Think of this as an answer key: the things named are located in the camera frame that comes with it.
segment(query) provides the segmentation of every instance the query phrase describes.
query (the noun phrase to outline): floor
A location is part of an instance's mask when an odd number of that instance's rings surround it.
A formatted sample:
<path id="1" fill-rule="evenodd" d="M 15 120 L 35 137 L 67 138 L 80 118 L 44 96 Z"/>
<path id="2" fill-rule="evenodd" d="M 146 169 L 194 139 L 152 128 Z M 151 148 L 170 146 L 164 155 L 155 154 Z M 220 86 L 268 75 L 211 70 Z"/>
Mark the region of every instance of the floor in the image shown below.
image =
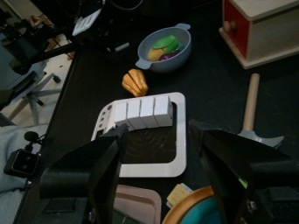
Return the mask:
<path id="1" fill-rule="evenodd" d="M 65 45 L 65 44 L 67 44 L 65 37 L 60 36 L 60 45 Z M 68 71 L 69 71 L 69 67 L 71 67 L 71 60 L 68 59 L 67 54 L 61 54 L 48 60 L 47 67 L 44 68 L 44 71 L 47 72 L 47 74 L 55 73 L 60 77 L 60 83 L 55 83 L 55 81 L 51 80 L 43 89 L 61 88 L 63 83 L 65 81 Z M 60 94 L 52 94 L 52 95 L 44 96 L 41 98 L 44 105 L 39 106 L 40 124 L 48 124 L 51 121 L 52 111 L 55 109 L 59 95 Z M 3 109 L 1 112 L 5 116 L 8 116 L 11 114 L 11 112 L 13 111 L 17 104 L 19 104 L 19 102 L 15 103 L 13 105 L 9 105 L 8 107 L 5 107 Z M 31 112 L 31 108 L 28 105 L 23 109 L 21 113 L 13 119 L 13 123 L 19 127 L 33 126 L 32 112 Z"/>

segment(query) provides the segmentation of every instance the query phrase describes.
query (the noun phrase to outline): white lid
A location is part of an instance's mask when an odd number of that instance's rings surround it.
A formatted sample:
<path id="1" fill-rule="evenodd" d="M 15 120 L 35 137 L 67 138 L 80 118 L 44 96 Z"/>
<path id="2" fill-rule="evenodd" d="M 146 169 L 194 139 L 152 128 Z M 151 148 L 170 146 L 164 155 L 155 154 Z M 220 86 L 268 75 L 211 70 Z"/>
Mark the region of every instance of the white lid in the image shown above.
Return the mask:
<path id="1" fill-rule="evenodd" d="M 230 0 L 248 21 L 270 16 L 299 5 L 299 0 Z"/>

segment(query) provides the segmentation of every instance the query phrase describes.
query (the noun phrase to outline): black table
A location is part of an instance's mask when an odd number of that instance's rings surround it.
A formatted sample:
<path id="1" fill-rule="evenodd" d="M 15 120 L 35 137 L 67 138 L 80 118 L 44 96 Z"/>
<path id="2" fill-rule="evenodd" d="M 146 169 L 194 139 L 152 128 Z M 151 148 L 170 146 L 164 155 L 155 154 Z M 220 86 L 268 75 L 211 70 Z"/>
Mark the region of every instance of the black table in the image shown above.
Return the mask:
<path id="1" fill-rule="evenodd" d="M 260 137 L 284 136 L 279 150 L 299 158 L 299 55 L 244 70 L 219 34 L 220 7 L 220 2 L 208 4 L 182 18 L 180 22 L 191 25 L 191 57 L 174 73 L 144 71 L 148 95 L 183 93 L 187 121 L 194 118 L 238 134 L 242 131 L 250 76 L 260 73 L 254 130 Z M 122 87 L 122 79 L 136 67 L 136 48 L 151 32 L 144 28 L 124 35 L 131 46 L 116 55 L 107 55 L 94 45 L 85 45 L 79 50 L 51 119 L 49 141 L 41 148 L 40 174 L 67 151 L 91 140 L 104 106 L 115 100 L 132 98 Z M 182 182 L 191 189 L 210 184 L 188 135 L 187 169 L 182 176 L 120 179 L 120 184 L 158 191 L 163 199 L 162 220 L 168 212 L 166 198 Z M 37 201 L 39 187 L 32 184 L 19 223 L 24 223 L 33 214 Z"/>

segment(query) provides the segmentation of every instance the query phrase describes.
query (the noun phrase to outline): white box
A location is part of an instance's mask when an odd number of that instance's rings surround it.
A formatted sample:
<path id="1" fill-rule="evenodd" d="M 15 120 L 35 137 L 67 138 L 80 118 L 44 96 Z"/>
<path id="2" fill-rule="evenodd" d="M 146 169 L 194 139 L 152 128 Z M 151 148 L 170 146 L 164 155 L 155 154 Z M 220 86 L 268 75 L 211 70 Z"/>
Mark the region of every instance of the white box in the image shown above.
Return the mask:
<path id="1" fill-rule="evenodd" d="M 140 130 L 146 128 L 146 124 L 140 118 L 140 106 L 142 101 L 134 100 L 127 103 L 127 114 L 126 119 L 131 123 L 135 130 Z"/>
<path id="2" fill-rule="evenodd" d="M 154 117 L 160 127 L 174 125 L 174 105 L 168 95 L 155 97 Z"/>
<path id="3" fill-rule="evenodd" d="M 115 124 L 116 126 L 120 126 L 124 123 L 128 127 L 128 130 L 134 130 L 134 127 L 127 120 L 127 103 L 122 102 L 116 105 Z"/>
<path id="4" fill-rule="evenodd" d="M 222 1 L 219 33 L 246 69 L 299 53 L 298 0 Z"/>
<path id="5" fill-rule="evenodd" d="M 140 118 L 147 128 L 156 128 L 159 124 L 155 120 L 155 98 L 147 97 L 142 99 Z"/>

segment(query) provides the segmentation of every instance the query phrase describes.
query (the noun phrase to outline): wooden box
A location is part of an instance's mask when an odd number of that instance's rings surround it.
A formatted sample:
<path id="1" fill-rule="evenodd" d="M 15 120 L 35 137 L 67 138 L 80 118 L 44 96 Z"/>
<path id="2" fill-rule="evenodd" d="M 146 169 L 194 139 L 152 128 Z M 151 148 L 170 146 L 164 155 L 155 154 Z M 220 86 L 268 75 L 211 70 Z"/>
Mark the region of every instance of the wooden box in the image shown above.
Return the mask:
<path id="1" fill-rule="evenodd" d="M 246 69 L 299 53 L 299 0 L 223 0 L 219 33 Z"/>

